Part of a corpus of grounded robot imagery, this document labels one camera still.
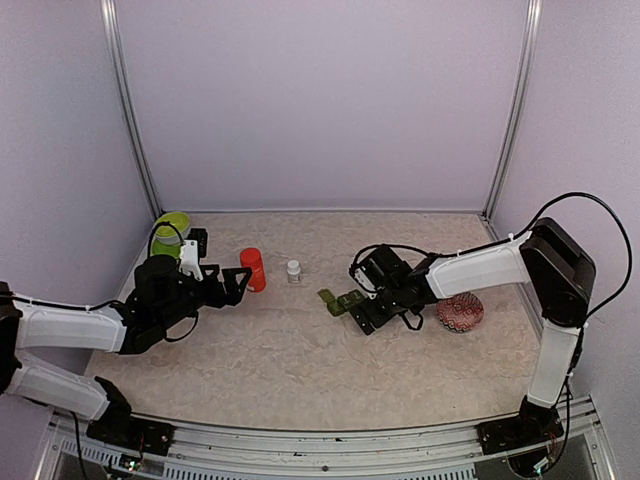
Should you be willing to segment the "green weekly pill organizer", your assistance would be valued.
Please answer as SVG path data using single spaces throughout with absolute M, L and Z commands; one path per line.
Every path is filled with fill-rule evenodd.
M 324 288 L 319 290 L 317 294 L 332 317 L 343 315 L 365 300 L 365 296 L 359 290 L 351 290 L 346 294 L 335 296 L 329 289 Z

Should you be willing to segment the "orange pill bottle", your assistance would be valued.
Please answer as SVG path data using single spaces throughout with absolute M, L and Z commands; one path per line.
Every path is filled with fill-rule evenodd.
M 248 289 L 254 293 L 262 292 L 267 281 L 261 251 L 255 247 L 245 248 L 240 252 L 239 258 L 243 267 L 251 269 Z

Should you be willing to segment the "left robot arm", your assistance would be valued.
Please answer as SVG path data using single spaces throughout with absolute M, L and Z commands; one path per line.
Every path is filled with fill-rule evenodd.
M 123 300 L 70 305 L 23 298 L 1 285 L 1 391 L 65 409 L 101 427 L 121 445 L 133 443 L 140 424 L 110 381 L 79 376 L 31 355 L 33 348 L 89 349 L 139 355 L 179 322 L 197 321 L 203 307 L 235 306 L 252 277 L 246 266 L 204 265 L 207 233 L 176 234 L 179 253 L 148 252 Z

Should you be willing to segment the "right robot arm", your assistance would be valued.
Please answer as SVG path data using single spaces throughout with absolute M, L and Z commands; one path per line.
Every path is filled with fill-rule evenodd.
M 607 195 L 608 204 L 623 223 L 633 248 L 634 273 L 626 293 L 589 320 L 585 351 L 572 380 L 574 395 L 590 395 L 603 423 L 613 436 L 614 423 L 635 414 L 616 409 L 639 405 L 633 400 L 639 378 L 639 354 L 622 337 L 639 312 L 634 294 L 639 288 L 639 213 L 620 195 Z M 598 206 L 585 199 L 568 199 L 551 216 L 584 242 L 599 265 L 594 296 L 600 301 L 625 270 L 624 248 L 612 224 Z M 472 215 L 431 215 L 402 212 L 356 212 L 349 217 L 341 243 L 343 256 L 374 243 L 416 245 L 449 250 L 484 243 L 480 220 Z M 526 391 L 538 352 L 534 328 L 525 326 L 524 300 L 516 300 L 516 287 L 502 286 L 477 292 L 486 315 L 472 332 L 451 334 L 436 328 L 432 308 L 422 332 L 411 333 L 395 319 L 379 334 L 363 336 L 354 326 L 348 353 L 354 354 L 354 372 L 345 400 L 340 428 L 386 429 L 479 419 L 517 409 Z

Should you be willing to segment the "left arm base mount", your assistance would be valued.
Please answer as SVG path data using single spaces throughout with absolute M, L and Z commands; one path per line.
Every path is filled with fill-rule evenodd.
M 169 423 L 143 419 L 101 418 L 92 421 L 86 435 L 109 445 L 122 447 L 143 454 L 167 456 L 174 438 L 175 427 Z

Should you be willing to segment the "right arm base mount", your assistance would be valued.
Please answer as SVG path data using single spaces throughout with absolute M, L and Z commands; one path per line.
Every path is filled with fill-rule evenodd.
M 519 449 L 559 438 L 564 435 L 560 420 L 542 425 L 535 420 L 522 420 L 517 416 L 482 422 L 476 427 L 484 455 Z

